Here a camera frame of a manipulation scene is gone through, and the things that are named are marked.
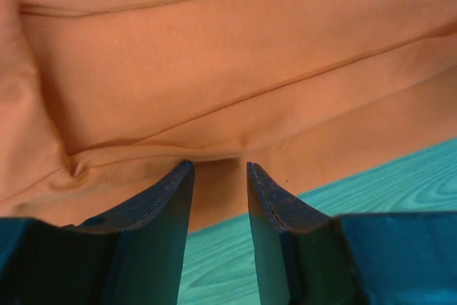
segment orange cloth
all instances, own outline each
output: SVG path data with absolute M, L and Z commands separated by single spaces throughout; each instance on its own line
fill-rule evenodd
M 191 229 L 457 136 L 457 0 L 0 0 L 0 214 L 79 223 L 182 159 Z

